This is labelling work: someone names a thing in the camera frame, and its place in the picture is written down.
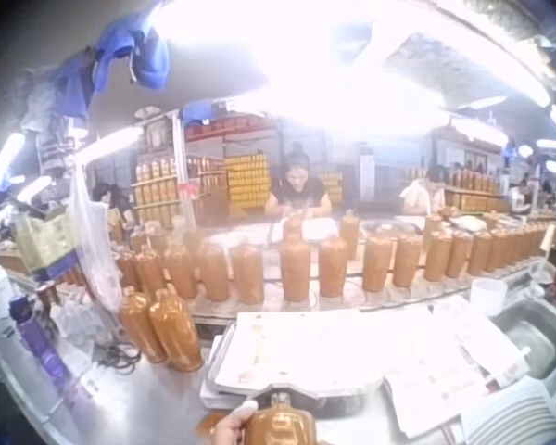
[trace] ceiling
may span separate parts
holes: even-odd
[[[471,10],[489,16],[516,40],[541,33],[540,22],[524,12],[516,0],[464,2]],[[19,2],[16,10],[6,14],[0,23],[0,147],[17,126],[9,92],[19,70],[57,65],[93,43],[109,22],[146,3],[147,0],[28,0]],[[386,65],[442,93],[451,108],[506,95],[509,100],[481,111],[481,116],[492,116],[507,134],[519,140],[556,137],[556,127],[543,110],[487,70],[433,39],[414,34],[389,57]],[[172,47],[171,73],[163,92],[130,85],[126,63],[114,63],[108,89],[96,96],[91,105],[90,123],[101,134],[107,134],[131,123],[134,111],[146,105],[174,109],[191,100],[235,95],[263,83],[263,75],[244,49],[227,46],[187,51]]]

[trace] blue cloth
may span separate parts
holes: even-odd
[[[55,111],[63,116],[85,118],[95,92],[95,51],[84,48],[60,65],[56,79]]]
[[[132,52],[135,52],[133,73],[138,82],[148,88],[164,87],[169,75],[169,49],[163,39],[150,36],[160,8],[161,3],[156,2],[145,11],[129,14],[105,28],[96,45],[98,63],[94,80],[97,92],[107,86],[111,61],[128,57]]]

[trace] brown bottle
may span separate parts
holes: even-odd
[[[364,247],[364,265],[362,267],[362,288],[368,292],[381,292],[385,286],[393,239],[388,236],[372,236]]]
[[[280,247],[284,299],[303,301],[309,297],[310,269],[310,247],[300,239],[286,239]]]
[[[422,244],[422,238],[417,235],[404,235],[398,238],[396,263],[393,268],[394,286],[411,286],[418,269]]]
[[[120,321],[132,342],[151,363],[163,362],[167,354],[158,340],[150,321],[148,298],[129,286],[123,289],[125,295],[120,305]]]
[[[121,287],[131,286],[133,289],[141,291],[142,286],[135,268],[134,254],[125,248],[116,254],[114,259],[121,271]]]
[[[319,246],[319,293],[341,297],[348,267],[348,243],[340,237],[326,239]]]
[[[200,339],[185,301],[168,290],[157,292],[150,307],[150,320],[171,363],[182,373],[191,373],[204,364]]]
[[[282,239],[303,239],[303,218],[294,215],[284,221]]]
[[[160,263],[160,256],[149,245],[142,245],[142,253],[136,255],[136,271],[142,283],[142,290],[153,299],[160,289],[167,288],[167,282]]]
[[[186,246],[171,243],[165,252],[165,268],[177,294],[183,299],[193,299],[197,295],[197,281],[194,262]]]
[[[481,232],[474,237],[474,246],[467,265],[467,273],[471,276],[480,276],[486,267],[492,236],[488,232]]]
[[[160,258],[163,258],[167,251],[167,233],[162,228],[157,227],[148,237],[148,240],[150,241],[150,246],[158,253]]]
[[[430,235],[441,230],[443,219],[439,215],[429,215],[424,220],[423,248],[428,250]]]
[[[229,299],[229,273],[224,250],[212,243],[206,243],[201,250],[198,262],[206,295],[212,301],[226,301]]]
[[[445,275],[449,278],[457,278],[460,276],[463,265],[467,261],[472,248],[473,238],[465,232],[455,232],[453,234],[453,242],[451,244],[451,254],[447,263]]]
[[[290,405],[285,393],[272,394],[272,406],[253,414],[244,445],[317,445],[315,419]]]
[[[135,253],[140,253],[143,244],[148,244],[146,232],[142,228],[136,227],[130,235],[130,247]]]
[[[243,243],[231,249],[234,286],[245,304],[258,304],[264,299],[263,261],[261,252],[251,244]]]
[[[442,231],[431,233],[430,246],[426,254],[426,265],[424,266],[424,278],[426,280],[441,281],[449,262],[451,243],[451,234]]]
[[[356,259],[357,245],[359,244],[360,219],[352,214],[352,210],[346,210],[346,214],[340,222],[340,236],[348,243],[348,258]]]
[[[488,255],[488,261],[484,268],[486,272],[494,272],[504,267],[503,250],[505,249],[505,241],[507,239],[505,233],[500,230],[495,229],[490,234],[492,235],[492,242],[490,244],[490,255]]]

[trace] sleeve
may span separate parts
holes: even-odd
[[[272,178],[270,193],[272,193],[276,197],[276,199],[278,199],[278,204],[283,204],[284,197],[282,193],[282,180]]]

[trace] plastic bag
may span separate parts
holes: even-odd
[[[70,185],[69,216],[78,258],[95,296],[109,311],[117,312],[123,293],[109,247],[107,211],[106,204],[90,198],[82,167],[77,166]]]

